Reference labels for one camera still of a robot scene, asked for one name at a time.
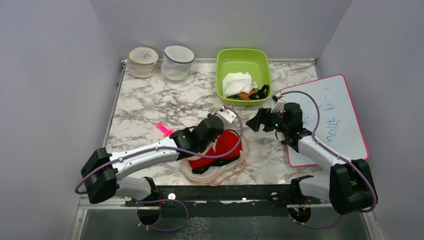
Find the red and black bra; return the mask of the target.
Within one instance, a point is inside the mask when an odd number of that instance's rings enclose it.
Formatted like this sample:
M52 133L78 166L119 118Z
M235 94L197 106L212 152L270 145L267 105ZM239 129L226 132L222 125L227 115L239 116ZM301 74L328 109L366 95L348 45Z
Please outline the red and black bra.
M236 145L239 137L239 133L235 130L225 130L212 144L211 148L206 151L205 155L217 156L227 153ZM197 160L189 160L189 166L193 174L201 175L211 167L222 167L239 160L242 153L243 145L240 143L235 150L231 151L226 156L216 159L201 157Z

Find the floral mesh laundry bag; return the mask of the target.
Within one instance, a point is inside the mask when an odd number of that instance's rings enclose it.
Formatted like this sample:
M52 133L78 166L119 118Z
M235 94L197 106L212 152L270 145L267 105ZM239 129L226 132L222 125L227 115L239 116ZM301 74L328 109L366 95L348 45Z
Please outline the floral mesh laundry bag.
M236 176L243 172L247 167L246 157L249 153L249 143L247 139L242 136L240 143L241 157L224 166L212 166L203 174L192 173L192 168L189 164L189 159L180 161L180 169L187 180L195 184L204 184L212 187L219 186L232 176Z

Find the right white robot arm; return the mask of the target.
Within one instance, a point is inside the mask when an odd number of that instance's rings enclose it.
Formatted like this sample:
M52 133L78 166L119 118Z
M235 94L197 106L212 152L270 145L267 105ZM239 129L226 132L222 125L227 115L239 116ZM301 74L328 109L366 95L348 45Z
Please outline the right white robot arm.
M260 108L246 125L258 132L282 133L282 144L318 164L329 174L328 179L306 175L291 180L289 199L300 204L308 197L330 203L340 215L368 213L378 203L370 166L363 159L348 159L320 141L304 128L303 112L298 103L285 103L282 111Z

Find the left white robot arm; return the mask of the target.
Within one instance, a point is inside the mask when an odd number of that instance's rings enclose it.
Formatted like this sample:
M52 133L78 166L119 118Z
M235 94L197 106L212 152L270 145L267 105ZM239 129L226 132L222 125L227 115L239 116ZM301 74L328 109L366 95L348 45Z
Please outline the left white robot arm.
M141 183L126 183L125 178L154 165L203 155L235 119L230 111L220 111L209 114L197 126L177 130L144 147L115 153L98 148L80 171L84 194L91 204L102 203L115 195L135 194L144 205L152 205L157 200L153 181L146 178Z

